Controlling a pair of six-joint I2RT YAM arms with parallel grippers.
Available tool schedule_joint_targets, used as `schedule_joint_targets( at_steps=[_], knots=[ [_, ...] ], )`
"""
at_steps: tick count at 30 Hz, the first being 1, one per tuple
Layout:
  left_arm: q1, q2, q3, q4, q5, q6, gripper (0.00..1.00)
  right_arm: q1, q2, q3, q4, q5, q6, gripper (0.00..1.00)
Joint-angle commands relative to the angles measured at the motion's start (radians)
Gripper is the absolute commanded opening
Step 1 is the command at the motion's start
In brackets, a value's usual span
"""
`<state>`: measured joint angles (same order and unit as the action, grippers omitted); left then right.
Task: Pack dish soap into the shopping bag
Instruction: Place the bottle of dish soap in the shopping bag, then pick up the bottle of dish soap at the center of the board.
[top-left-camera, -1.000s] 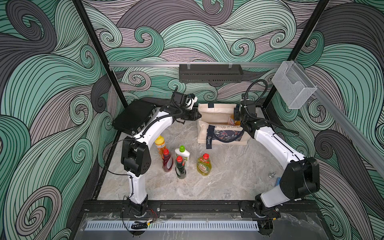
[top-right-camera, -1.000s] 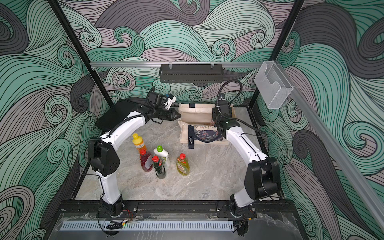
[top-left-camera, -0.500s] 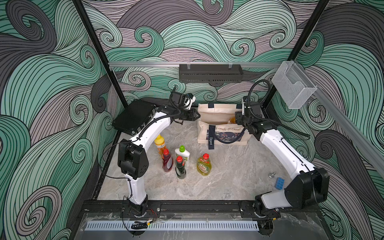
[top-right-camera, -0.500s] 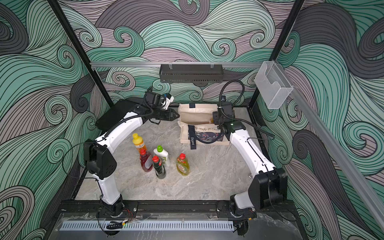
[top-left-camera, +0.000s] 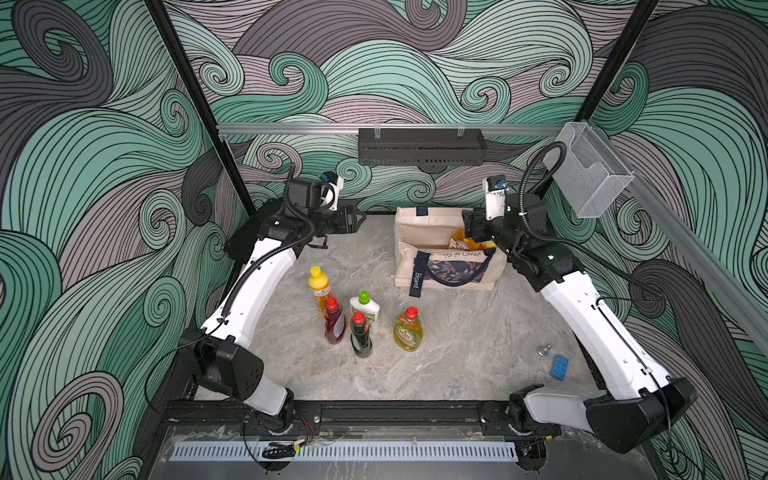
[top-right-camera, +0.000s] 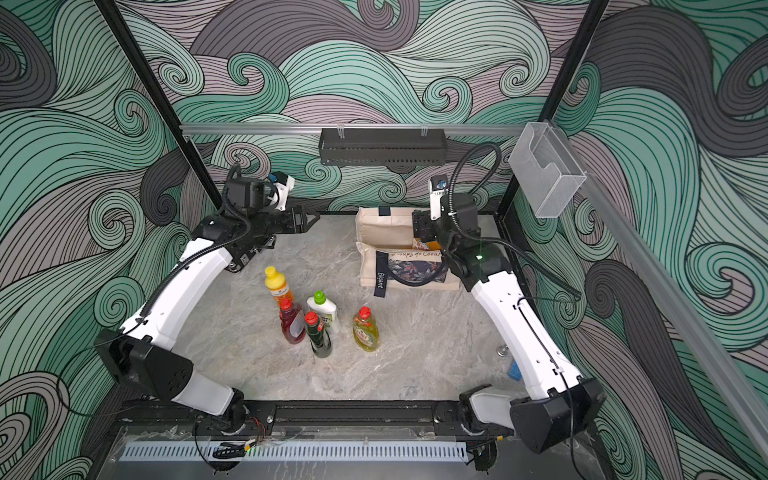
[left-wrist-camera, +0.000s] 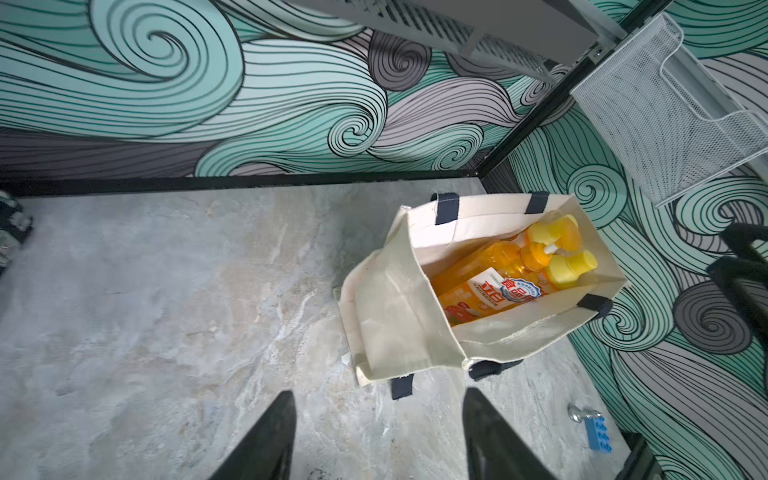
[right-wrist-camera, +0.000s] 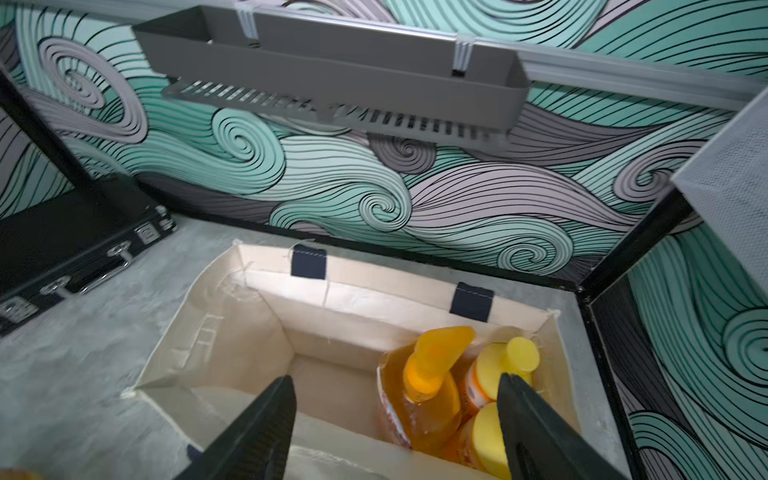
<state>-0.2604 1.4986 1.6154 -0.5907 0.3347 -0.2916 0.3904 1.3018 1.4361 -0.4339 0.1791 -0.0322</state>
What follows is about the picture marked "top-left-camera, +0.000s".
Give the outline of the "large orange dish soap bottle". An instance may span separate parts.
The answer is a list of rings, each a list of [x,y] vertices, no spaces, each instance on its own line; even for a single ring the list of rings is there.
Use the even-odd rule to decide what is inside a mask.
[[[475,241],[472,238],[466,236],[463,229],[459,229],[451,236],[448,243],[448,248],[451,250],[461,251],[479,251],[495,249],[496,244],[493,241]]]

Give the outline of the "beige canvas shopping bag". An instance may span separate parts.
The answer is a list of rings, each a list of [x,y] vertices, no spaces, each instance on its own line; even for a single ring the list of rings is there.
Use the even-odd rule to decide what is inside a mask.
[[[395,214],[394,284],[419,298],[426,289],[491,291],[507,264],[503,251],[452,248],[464,232],[460,208],[409,207]]]

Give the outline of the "yellow cap orange bottle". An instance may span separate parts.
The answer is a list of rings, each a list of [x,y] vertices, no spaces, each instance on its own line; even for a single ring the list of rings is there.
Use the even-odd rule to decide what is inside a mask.
[[[327,302],[332,297],[328,275],[320,266],[313,266],[310,269],[308,283],[318,309],[321,313],[325,313]]]

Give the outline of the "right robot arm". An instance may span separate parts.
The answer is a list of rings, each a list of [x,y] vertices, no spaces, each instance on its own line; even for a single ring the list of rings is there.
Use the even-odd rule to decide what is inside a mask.
[[[528,183],[551,152],[557,159],[548,172],[560,169],[567,148],[556,141],[529,161],[514,193],[507,192],[500,177],[486,180],[486,208],[463,211],[464,230],[476,242],[494,242],[555,308],[593,360],[605,388],[579,396],[540,384],[525,387],[510,396],[510,423],[533,439],[549,426],[580,429],[611,450],[627,453],[669,432],[697,392],[688,379],[671,377],[613,313],[576,255],[585,247],[549,234],[546,207]]]

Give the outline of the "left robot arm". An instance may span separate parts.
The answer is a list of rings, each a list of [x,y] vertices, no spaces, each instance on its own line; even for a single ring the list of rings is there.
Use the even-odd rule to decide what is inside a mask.
[[[190,327],[179,340],[179,357],[195,383],[223,394],[273,420],[280,430],[293,422],[294,394],[264,374],[264,363],[250,345],[271,296],[302,249],[323,235],[352,234],[366,220],[354,205],[315,211],[303,219],[273,205],[249,219],[228,249],[252,249],[222,304],[201,327]]]

